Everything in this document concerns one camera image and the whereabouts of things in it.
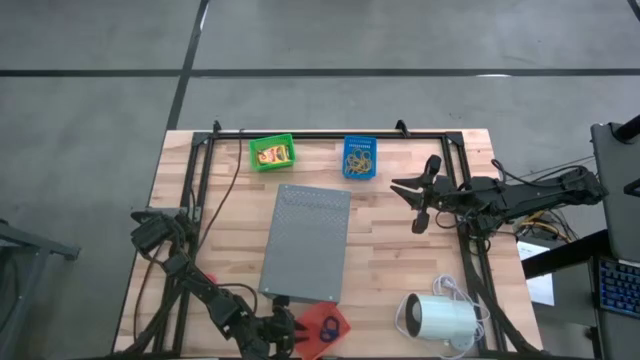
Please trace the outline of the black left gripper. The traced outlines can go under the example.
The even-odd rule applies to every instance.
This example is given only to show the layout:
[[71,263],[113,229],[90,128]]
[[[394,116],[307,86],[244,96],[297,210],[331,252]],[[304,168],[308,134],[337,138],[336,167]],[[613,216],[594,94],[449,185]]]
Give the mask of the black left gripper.
[[295,320],[289,304],[288,296],[276,296],[272,301],[272,314],[262,318],[262,335],[268,343],[275,345],[271,359],[289,359],[294,346],[307,341],[306,335],[295,336],[295,330],[307,331],[308,328]]

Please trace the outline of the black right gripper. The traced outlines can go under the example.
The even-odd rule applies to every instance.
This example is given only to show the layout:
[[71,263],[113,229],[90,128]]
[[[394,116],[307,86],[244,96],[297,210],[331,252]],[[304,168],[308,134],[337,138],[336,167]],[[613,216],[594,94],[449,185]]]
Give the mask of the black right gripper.
[[[421,175],[413,178],[393,179],[390,188],[399,195],[416,212],[411,230],[414,234],[423,234],[429,224],[429,207],[436,208],[442,199],[445,188],[448,186],[447,177],[439,176],[442,159],[437,155],[431,155],[424,166]],[[417,190],[412,192],[399,186]]]

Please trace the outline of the red plastic basket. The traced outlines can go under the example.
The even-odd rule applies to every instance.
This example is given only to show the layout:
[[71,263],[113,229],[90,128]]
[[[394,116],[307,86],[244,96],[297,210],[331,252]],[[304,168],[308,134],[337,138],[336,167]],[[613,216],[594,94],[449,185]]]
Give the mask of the red plastic basket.
[[[319,338],[323,322],[328,316],[334,316],[340,321],[340,336],[332,343],[324,343]],[[297,321],[308,328],[307,331],[296,331],[296,335],[307,336],[306,342],[295,346],[295,351],[303,360],[318,360],[332,345],[338,343],[351,331],[351,325],[334,303],[314,304]]]

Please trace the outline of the blue plastic basket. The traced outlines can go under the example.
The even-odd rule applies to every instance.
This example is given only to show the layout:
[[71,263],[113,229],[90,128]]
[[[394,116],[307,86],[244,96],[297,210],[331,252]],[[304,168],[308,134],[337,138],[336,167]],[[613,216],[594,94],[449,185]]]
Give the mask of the blue plastic basket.
[[370,180],[376,176],[377,139],[346,136],[343,146],[342,173],[345,178]]

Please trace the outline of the grey perforated metal riser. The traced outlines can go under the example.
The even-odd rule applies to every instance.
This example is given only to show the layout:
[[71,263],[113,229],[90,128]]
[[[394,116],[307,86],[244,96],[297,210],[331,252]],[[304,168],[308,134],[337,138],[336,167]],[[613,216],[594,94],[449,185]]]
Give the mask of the grey perforated metal riser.
[[341,299],[351,193],[291,184],[278,188],[259,291],[293,302]]

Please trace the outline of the yellow green crayon box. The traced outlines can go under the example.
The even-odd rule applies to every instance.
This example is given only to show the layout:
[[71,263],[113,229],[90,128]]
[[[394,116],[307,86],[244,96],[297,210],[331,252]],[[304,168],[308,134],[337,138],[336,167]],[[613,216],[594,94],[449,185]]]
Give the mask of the yellow green crayon box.
[[257,153],[258,164],[261,166],[288,163],[292,160],[289,147],[276,145]]

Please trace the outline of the green plastic basket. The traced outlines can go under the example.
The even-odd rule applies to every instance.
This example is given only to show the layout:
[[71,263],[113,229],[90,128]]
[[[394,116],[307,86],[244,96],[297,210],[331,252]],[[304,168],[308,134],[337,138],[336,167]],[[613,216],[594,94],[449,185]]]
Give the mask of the green plastic basket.
[[[267,165],[267,166],[259,165],[258,159],[257,159],[257,153],[261,150],[264,150],[276,145],[288,146],[292,160],[288,163],[281,163],[276,165]],[[295,153],[293,136],[291,134],[280,134],[280,135],[262,137],[255,140],[251,140],[249,142],[249,155],[250,155],[250,162],[251,162],[252,168],[258,172],[292,166],[296,161],[296,153]]]

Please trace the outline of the black desk bar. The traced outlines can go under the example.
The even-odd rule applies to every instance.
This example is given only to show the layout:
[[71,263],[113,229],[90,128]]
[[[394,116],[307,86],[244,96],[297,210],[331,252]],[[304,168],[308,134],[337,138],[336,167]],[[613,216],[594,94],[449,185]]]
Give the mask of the black desk bar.
[[521,261],[526,279],[536,278],[589,261],[592,257],[610,255],[606,229],[584,238],[550,249]]

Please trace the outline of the white cylindrical device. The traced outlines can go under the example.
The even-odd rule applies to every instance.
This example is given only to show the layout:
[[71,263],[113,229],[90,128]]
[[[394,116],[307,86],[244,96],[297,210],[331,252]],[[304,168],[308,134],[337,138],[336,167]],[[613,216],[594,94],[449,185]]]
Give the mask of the white cylindrical device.
[[478,319],[467,301],[411,293],[404,302],[406,333],[411,338],[447,340],[458,351],[475,343]]

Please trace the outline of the white paper sheet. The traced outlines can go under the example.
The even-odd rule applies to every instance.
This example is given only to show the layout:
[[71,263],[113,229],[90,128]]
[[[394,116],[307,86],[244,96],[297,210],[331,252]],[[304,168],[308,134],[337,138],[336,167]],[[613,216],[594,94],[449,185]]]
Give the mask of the white paper sheet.
[[[547,247],[523,241],[517,243],[517,248],[521,260],[549,251]],[[553,277],[551,274],[527,279],[526,284],[532,302],[547,306],[555,305]]]

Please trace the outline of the black keyboard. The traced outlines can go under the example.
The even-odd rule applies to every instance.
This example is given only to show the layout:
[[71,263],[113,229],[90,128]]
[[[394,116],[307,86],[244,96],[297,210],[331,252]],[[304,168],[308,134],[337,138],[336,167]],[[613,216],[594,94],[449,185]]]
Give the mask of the black keyboard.
[[640,319],[640,266],[599,258],[596,280],[601,309]]

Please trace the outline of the grey metal stand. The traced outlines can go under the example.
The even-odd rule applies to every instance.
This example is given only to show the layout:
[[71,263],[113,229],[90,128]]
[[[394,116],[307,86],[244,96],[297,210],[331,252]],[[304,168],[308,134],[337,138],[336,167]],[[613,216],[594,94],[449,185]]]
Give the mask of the grey metal stand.
[[0,360],[11,360],[48,257],[60,255],[67,261],[75,261],[78,258],[80,248],[20,230],[11,226],[6,220],[0,219],[0,251],[4,249],[9,251],[20,249],[32,256],[23,282],[20,281],[19,266],[16,266],[17,297],[11,305],[6,319],[0,322],[0,335],[5,333],[4,338],[0,341]]

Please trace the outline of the black aluminium table frame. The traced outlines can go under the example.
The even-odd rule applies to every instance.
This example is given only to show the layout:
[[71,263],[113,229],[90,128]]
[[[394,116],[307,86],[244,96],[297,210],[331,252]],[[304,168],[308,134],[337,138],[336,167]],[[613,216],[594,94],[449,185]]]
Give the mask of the black aluminium table frame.
[[[452,143],[447,132],[462,132],[464,146]],[[177,208],[186,204],[191,191],[204,192],[201,215],[207,240],[197,257],[204,272],[249,297],[259,285],[279,186],[346,190],[352,200],[339,309],[351,331],[328,355],[427,357],[445,350],[440,342],[402,336],[393,317],[407,293],[429,292],[437,276],[464,281],[459,241],[449,216],[433,221],[426,233],[414,234],[414,213],[390,185],[395,178],[418,175],[433,154],[442,157],[442,172],[456,180],[495,176],[486,130],[415,130],[409,138],[392,130],[378,132],[377,173],[368,181],[343,176],[340,132],[296,132],[294,165],[268,172],[251,168],[248,134],[225,130],[212,142],[192,147],[193,133],[165,136],[150,204]]]

